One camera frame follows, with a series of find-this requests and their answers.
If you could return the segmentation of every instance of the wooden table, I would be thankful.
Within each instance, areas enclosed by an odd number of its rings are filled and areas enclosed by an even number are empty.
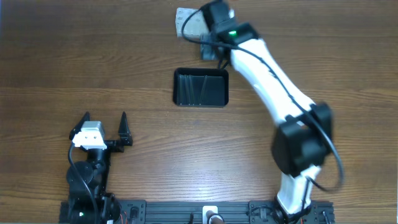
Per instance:
[[[246,80],[228,68],[229,104],[180,108],[178,67],[213,68],[176,38],[178,7],[205,1],[3,0],[0,39],[0,222],[57,222],[68,197],[68,133],[83,116],[117,137],[126,111],[134,145],[112,158],[109,191],[148,201],[272,200],[280,171],[274,127]],[[395,223],[397,1],[231,1],[279,65],[335,113],[346,169],[338,223]],[[85,159],[75,151],[74,160]],[[319,182],[333,185],[327,159]]]

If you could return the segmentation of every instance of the wooden surface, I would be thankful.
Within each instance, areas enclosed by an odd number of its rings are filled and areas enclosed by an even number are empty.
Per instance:
[[[112,158],[109,191],[148,201],[272,200],[280,185],[271,117],[229,68],[222,109],[172,103],[178,67],[215,67],[176,38],[178,7],[204,1],[3,0],[0,222],[57,222],[68,197],[68,133],[85,111],[134,145]],[[398,1],[231,1],[294,83],[335,113],[346,184],[312,199],[338,223],[395,223]],[[75,160],[84,159],[76,151]],[[336,182],[332,157],[319,181]]]

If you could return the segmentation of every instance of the wood grain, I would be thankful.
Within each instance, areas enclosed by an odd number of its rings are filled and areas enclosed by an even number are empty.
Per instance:
[[[134,145],[112,158],[109,190],[149,201],[271,200],[280,172],[272,120],[229,68],[227,107],[172,103],[177,67],[215,67],[175,35],[186,0],[3,0],[0,222],[57,222],[68,197],[68,132],[85,111],[115,138],[126,111]],[[335,114],[346,183],[338,223],[395,223],[398,2],[234,0],[294,83]],[[76,151],[74,160],[84,159]],[[319,181],[336,182],[332,157]]]

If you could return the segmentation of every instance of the white perforated plate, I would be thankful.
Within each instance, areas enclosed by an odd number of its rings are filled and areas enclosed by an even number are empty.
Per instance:
[[[182,24],[192,13],[196,12],[197,9],[186,9],[186,8],[178,8],[177,13],[175,15],[175,28],[177,30],[177,37],[181,37],[181,28]],[[184,28],[184,33],[187,37],[193,39],[200,39],[202,34],[208,34],[209,30],[207,29],[207,25],[205,19],[203,18],[202,12],[196,13],[186,24]]]

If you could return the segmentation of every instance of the wooden tabletop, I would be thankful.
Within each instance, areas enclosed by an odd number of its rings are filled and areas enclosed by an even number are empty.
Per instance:
[[[2,3],[0,222],[58,222],[68,198],[68,133],[86,111],[116,138],[123,111],[134,145],[112,155],[108,189],[148,201],[272,200],[280,171],[274,126],[231,67],[225,108],[172,102],[178,67],[213,68],[176,37],[178,7],[206,1]],[[338,223],[395,223],[398,1],[231,0],[292,81],[335,114],[346,169],[341,192],[317,189]],[[85,159],[75,151],[74,160]],[[332,186],[326,160],[319,183]]]

